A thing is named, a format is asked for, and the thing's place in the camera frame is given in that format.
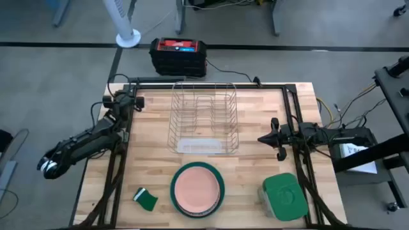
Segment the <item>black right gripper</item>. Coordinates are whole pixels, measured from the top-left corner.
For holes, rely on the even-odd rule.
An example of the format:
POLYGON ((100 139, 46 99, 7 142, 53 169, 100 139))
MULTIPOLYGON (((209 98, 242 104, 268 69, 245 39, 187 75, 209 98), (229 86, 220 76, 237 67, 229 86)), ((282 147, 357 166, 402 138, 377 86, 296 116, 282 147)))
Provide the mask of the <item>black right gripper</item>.
POLYGON ((298 130, 291 128, 289 125, 280 125, 277 118, 271 119, 270 124, 272 131, 269 134, 258 137, 258 142, 277 148, 278 161, 284 161, 287 157, 284 145, 292 145, 298 136, 298 130))

